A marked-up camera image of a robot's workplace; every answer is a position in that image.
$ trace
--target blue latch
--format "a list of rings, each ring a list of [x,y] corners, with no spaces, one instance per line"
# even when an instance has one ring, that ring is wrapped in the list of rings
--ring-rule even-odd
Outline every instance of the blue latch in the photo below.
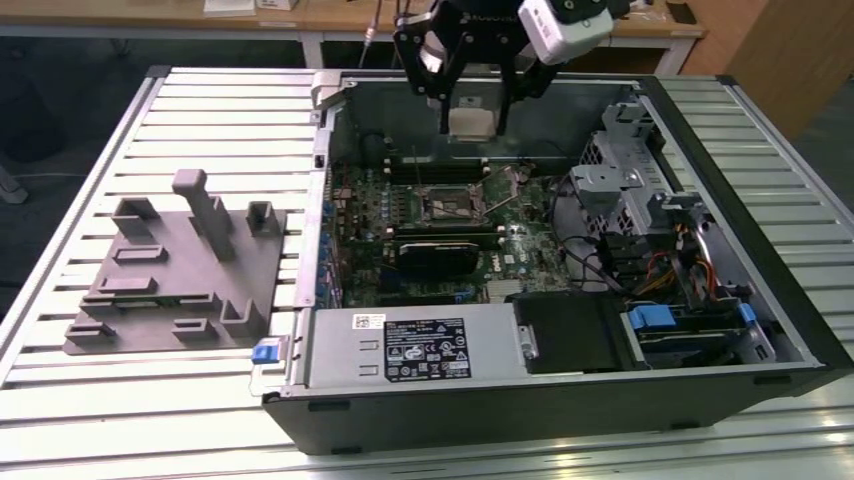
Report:
[[[252,363],[254,365],[278,363],[278,345],[254,345],[252,349]]]
[[[756,312],[752,311],[752,307],[748,303],[740,303],[738,305],[738,311],[742,314],[744,323],[754,323],[756,321]]]
[[[673,327],[676,319],[667,305],[640,305],[628,312],[631,328],[639,330],[644,327]]]

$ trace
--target power supply label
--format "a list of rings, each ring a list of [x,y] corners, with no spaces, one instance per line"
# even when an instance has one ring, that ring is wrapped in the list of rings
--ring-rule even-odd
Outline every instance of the power supply label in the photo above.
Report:
[[[389,382],[471,378],[461,318],[385,322],[384,338]]]

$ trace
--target wooden table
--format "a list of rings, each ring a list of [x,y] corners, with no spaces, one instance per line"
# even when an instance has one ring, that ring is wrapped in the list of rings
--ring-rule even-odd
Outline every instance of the wooden table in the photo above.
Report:
[[[411,11],[431,0],[412,0]],[[252,17],[204,18],[204,0],[0,0],[0,35],[32,37],[296,40],[305,66],[323,68],[324,41],[363,41],[373,0],[300,0],[292,11],[258,9]],[[383,0],[376,41],[391,41],[395,0]],[[631,14],[601,47],[664,50],[655,73],[676,74],[705,30],[672,21],[663,2],[655,18]]]

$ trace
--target white sticker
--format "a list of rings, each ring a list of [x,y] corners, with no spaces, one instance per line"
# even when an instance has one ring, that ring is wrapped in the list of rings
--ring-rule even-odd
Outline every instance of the white sticker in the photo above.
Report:
[[[352,316],[353,330],[380,330],[384,323],[384,313],[356,313]]]

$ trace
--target aluminum extrusion table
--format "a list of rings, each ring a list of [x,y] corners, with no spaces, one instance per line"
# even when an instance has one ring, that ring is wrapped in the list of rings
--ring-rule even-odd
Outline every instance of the aluminum extrusion table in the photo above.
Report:
[[[145,79],[0,327],[9,478],[850,478],[854,377],[705,429],[308,457],[249,393],[248,349],[66,356],[65,328],[116,233],[108,214],[122,195],[185,209],[168,195],[178,168],[206,170],[208,190],[226,206],[269,200],[286,210],[273,333],[289,331],[312,80],[306,70],[181,68]],[[854,354],[850,213],[738,87],[712,78],[661,83]],[[672,152],[667,159],[689,187],[680,159]]]

